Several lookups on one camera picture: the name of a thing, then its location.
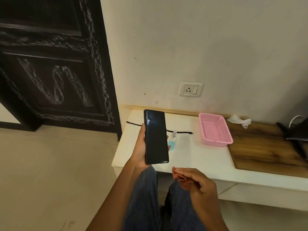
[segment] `person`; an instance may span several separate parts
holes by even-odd
[[[216,184],[193,168],[175,169],[195,183],[189,191],[183,190],[177,179],[172,183],[165,201],[165,206],[171,205],[170,224],[163,224],[156,171],[145,163],[144,132],[142,124],[132,156],[87,231],[228,231],[221,215]]]

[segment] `blue liquid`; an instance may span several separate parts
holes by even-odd
[[[170,151],[174,149],[175,143],[173,141],[169,141],[168,146],[171,146]]]

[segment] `phone screen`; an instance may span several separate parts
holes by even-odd
[[[147,164],[168,163],[168,143],[165,113],[144,110],[145,161]]]

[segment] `orange cloth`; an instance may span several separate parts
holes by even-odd
[[[179,180],[179,183],[181,184],[181,186],[184,190],[189,190],[190,189],[190,183],[194,183],[195,181],[190,177],[185,177],[183,175],[175,173],[174,170],[175,170],[175,167],[172,167],[173,178]]]

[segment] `white tissue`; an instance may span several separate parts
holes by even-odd
[[[232,115],[227,121],[231,123],[241,124],[245,129],[248,128],[248,125],[251,124],[251,119],[242,120],[239,116]]]

